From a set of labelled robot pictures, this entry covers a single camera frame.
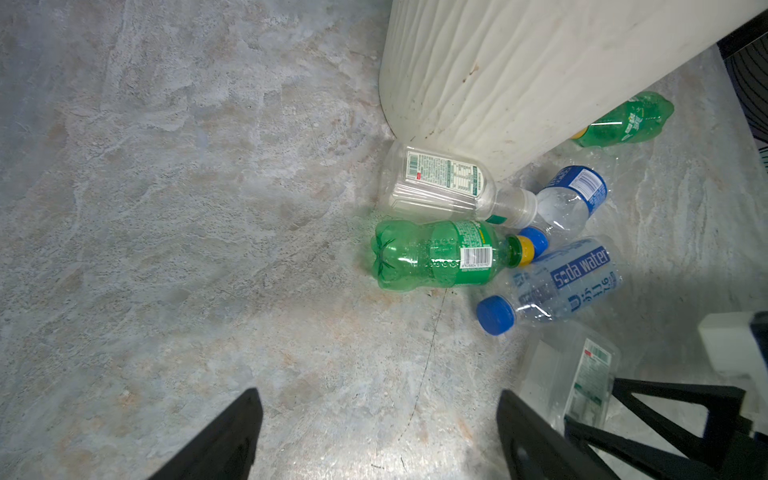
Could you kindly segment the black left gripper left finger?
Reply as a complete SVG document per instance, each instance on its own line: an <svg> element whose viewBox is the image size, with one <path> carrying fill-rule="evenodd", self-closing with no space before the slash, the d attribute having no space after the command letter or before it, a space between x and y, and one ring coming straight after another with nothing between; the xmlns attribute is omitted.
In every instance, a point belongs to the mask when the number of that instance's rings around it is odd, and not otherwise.
<svg viewBox="0 0 768 480"><path fill-rule="evenodd" d="M249 388L150 479L247 479L262 422L258 390Z"/></svg>

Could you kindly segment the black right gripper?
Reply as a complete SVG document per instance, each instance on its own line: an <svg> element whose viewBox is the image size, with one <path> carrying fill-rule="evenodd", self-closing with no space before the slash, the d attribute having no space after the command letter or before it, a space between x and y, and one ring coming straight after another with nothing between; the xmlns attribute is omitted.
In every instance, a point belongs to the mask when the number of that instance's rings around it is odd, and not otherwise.
<svg viewBox="0 0 768 480"><path fill-rule="evenodd" d="M640 395L705 408L703 433L689 432L641 401ZM618 378L612 396L680 453L675 455L566 417L565 438L605 470L610 468L597 454L599 450L653 479L767 478L767 436L753 433L752 421L740 415L744 390Z"/></svg>

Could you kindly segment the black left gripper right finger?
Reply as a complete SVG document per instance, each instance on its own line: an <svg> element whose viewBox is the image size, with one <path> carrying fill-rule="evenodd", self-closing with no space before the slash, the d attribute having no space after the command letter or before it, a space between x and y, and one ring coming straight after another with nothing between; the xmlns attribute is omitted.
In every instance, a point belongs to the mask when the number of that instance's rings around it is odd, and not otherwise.
<svg viewBox="0 0 768 480"><path fill-rule="evenodd" d="M513 479L617 479L561 436L511 390L501 392L496 422Z"/></svg>

